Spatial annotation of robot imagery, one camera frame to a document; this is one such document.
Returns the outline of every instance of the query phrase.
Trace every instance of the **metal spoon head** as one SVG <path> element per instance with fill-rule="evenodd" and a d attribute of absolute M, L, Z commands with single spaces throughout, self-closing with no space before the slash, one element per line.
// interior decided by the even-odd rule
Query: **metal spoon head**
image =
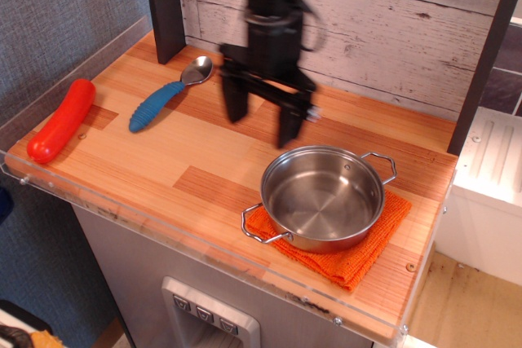
<path fill-rule="evenodd" d="M 203 83 L 212 74 L 212 60 L 207 56 L 199 56 L 181 73 L 181 81 L 187 85 Z"/>

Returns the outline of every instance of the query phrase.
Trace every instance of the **pot handle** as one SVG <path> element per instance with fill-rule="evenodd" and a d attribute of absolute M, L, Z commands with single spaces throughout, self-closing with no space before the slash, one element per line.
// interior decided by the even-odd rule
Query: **pot handle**
<path fill-rule="evenodd" d="M 377 158 L 388 159 L 390 161 L 390 163 L 391 163 L 391 171 L 393 171 L 393 175 L 390 178 L 385 179 L 383 181 L 383 185 L 386 185 L 390 181 L 393 181 L 395 178 L 397 178 L 397 169 L 395 167 L 395 161 L 391 157 L 389 157 L 388 155 L 377 154 L 376 152 L 367 152 L 366 154 L 361 155 L 361 158 L 364 159 L 368 155 L 373 155 L 373 156 L 376 156 Z"/>
<path fill-rule="evenodd" d="M 293 240 L 294 237 L 292 236 L 292 233 L 289 231 L 283 232 L 282 234 L 279 234 L 278 236 L 273 236 L 272 238 L 268 238 L 267 240 L 264 240 L 260 236 L 257 236 L 255 234 L 252 234 L 250 231 L 246 230 L 246 214 L 253 211 L 254 209 L 257 209 L 259 207 L 263 206 L 263 203 L 259 203 L 256 205 L 252 205 L 251 207 L 245 209 L 243 212 L 241 212 L 241 229 L 245 233 L 246 236 L 249 236 L 250 238 L 254 238 L 258 242 L 261 242 L 262 244 L 270 244 L 274 240 L 280 240 L 281 238 L 288 237 L 288 240 Z"/>

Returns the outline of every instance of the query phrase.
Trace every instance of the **orange towel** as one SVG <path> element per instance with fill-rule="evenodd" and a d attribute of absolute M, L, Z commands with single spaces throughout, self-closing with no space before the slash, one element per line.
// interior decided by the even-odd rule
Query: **orange towel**
<path fill-rule="evenodd" d="M 336 253 L 305 252 L 286 240 L 272 242 L 286 256 L 301 262 L 313 271 L 353 291 L 383 252 L 400 222 L 411 210 L 411 203 L 386 190 L 383 213 L 369 229 L 368 235 L 354 247 Z M 265 208 L 258 208 L 246 221 L 246 228 L 264 239 L 277 235 Z"/>

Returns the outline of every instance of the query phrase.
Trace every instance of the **stainless steel pot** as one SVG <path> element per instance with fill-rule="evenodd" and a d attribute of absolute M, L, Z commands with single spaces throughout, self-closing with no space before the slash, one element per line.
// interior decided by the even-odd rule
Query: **stainless steel pot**
<path fill-rule="evenodd" d="M 387 159 L 393 175 L 381 181 L 364 160 Z M 259 242 L 285 239 L 313 253 L 348 249 L 361 242 L 381 215 L 384 187 L 397 176 L 389 156 L 353 152 L 330 146 L 306 146 L 285 152 L 265 170 L 262 202 L 241 214 L 241 229 Z M 264 205 L 278 233 L 262 239 L 246 229 L 246 215 Z"/>

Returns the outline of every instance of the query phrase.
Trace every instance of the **wooden plank wall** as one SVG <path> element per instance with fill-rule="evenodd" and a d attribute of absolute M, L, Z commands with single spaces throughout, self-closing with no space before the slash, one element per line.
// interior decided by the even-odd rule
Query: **wooden plank wall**
<path fill-rule="evenodd" d="M 455 121 L 498 0 L 305 0 L 305 43 L 325 46 L 299 66 L 315 81 Z M 246 45 L 246 0 L 182 0 L 190 45 Z"/>

